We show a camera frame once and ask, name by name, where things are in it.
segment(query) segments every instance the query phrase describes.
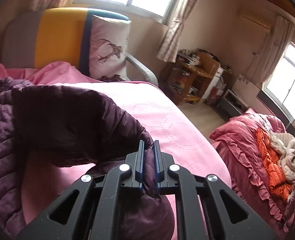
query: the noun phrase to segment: pink comforter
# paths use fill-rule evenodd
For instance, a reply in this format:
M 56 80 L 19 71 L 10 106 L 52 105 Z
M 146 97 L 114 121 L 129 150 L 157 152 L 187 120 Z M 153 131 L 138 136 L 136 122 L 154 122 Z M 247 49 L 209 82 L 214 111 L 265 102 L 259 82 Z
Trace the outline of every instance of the pink comforter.
M 68 83 L 100 91 L 130 113 L 146 128 L 161 150 L 172 154 L 175 163 L 193 174 L 218 175 L 231 187 L 227 167 L 211 144 L 193 126 L 185 115 L 157 87 L 146 82 L 104 83 L 82 75 L 66 62 L 55 62 L 35 69 L 5 69 L 0 64 L 0 78 L 11 76 L 28 79 L 34 84 Z M 31 153 L 22 185 L 22 203 L 25 220 L 29 223 L 93 164 L 57 168 L 36 153 Z M 176 216 L 175 198 L 168 196 Z M 174 231 L 172 239 L 177 239 Z
M 265 123 L 274 132 L 286 132 L 275 116 L 244 114 L 231 118 L 209 137 L 215 140 L 212 145 L 230 172 L 233 190 L 284 239 L 294 220 L 295 203 L 285 203 L 269 190 L 268 174 L 255 137 L 257 128 L 265 129 Z

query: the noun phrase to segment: air conditioner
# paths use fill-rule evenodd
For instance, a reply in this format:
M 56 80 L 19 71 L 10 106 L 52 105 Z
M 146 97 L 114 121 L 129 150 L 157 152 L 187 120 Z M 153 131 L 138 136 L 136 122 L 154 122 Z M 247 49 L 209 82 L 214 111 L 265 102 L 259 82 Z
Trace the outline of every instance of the air conditioner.
M 252 23 L 258 24 L 260 27 L 262 27 L 262 31 L 265 33 L 269 33 L 272 28 L 272 25 L 270 23 L 260 19 L 259 17 L 253 14 L 241 13 L 241 19 L 244 21 L 250 21 Z

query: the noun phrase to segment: pink mattress pad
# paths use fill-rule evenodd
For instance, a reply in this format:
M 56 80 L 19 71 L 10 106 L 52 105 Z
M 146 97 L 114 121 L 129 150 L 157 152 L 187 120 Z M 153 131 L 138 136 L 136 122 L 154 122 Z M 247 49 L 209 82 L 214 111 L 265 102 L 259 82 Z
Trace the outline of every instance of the pink mattress pad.
M 53 64 L 55 63 L 45 67 L 47 69 L 32 70 L 31 73 L 26 69 L 12 70 L 15 76 L 11 76 L 31 80 L 34 84 L 69 83 L 64 85 L 93 89 L 106 94 L 119 107 L 136 118 L 153 140 L 159 140 L 161 151 L 171 154 L 175 163 L 195 175 L 216 174 L 231 187 L 228 169 L 216 150 L 157 87 L 146 82 L 98 83 L 99 81 L 82 75 L 66 62 L 60 62 L 55 66 Z M 11 72 L 4 72 L 1 70 L 2 67 L 0 64 L 0 78 Z M 31 222 L 57 198 L 57 194 L 69 187 L 93 165 L 58 168 L 43 160 L 41 155 L 30 153 L 21 192 L 26 223 Z M 176 217 L 175 197 L 167 197 Z M 172 239 L 177 239 L 176 229 Z

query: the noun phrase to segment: curtain tieback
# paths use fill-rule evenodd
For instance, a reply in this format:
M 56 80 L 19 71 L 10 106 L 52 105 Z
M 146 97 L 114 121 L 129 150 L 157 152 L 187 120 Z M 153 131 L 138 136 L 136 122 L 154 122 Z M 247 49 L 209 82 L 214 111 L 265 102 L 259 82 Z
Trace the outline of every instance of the curtain tieback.
M 181 18 L 174 18 L 172 22 L 174 22 L 174 23 L 180 23 L 180 24 L 182 24 L 184 26 L 184 20 L 181 19 Z

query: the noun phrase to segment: window frame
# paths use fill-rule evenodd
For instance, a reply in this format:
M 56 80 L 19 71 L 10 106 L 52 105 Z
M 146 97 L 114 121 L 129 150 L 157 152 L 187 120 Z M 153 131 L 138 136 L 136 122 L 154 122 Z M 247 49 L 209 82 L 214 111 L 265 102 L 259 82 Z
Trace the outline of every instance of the window frame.
M 292 45 L 294 48 L 295 48 L 295 44 L 293 42 L 290 43 L 290 45 Z M 294 68 L 295 68 L 295 63 L 285 55 L 285 52 L 284 52 L 284 56 L 280 59 L 283 60 L 283 59 L 286 59 Z M 264 83 L 264 87 L 263 87 L 263 90 L 273 99 L 273 101 L 282 109 L 282 111 L 284 112 L 284 114 L 288 117 L 288 119 L 290 120 L 290 122 L 294 122 L 294 118 L 293 116 L 290 114 L 290 112 L 287 110 L 287 108 L 283 105 L 283 103 L 267 88 L 268 84 L 270 83 L 271 79 L 273 77 L 273 74 L 269 77 L 269 79 Z M 291 91 L 292 87 L 293 87 L 293 84 L 295 82 L 295 79 L 292 83 L 292 86 L 291 88 L 289 89 L 289 92 Z
M 178 0 L 171 0 L 169 5 L 165 11 L 164 16 L 160 16 L 153 12 L 144 10 L 142 8 L 136 7 L 132 5 L 133 0 L 128 0 L 127 4 L 124 5 L 123 3 L 108 1 L 108 0 L 73 0 L 73 4 L 83 4 L 89 5 L 91 8 L 95 9 L 103 9 L 109 10 L 117 13 L 133 13 L 137 14 L 151 20 L 157 21 L 159 23 L 165 24 L 169 22 L 169 17 L 172 15 L 173 10 L 176 8 L 178 4 Z

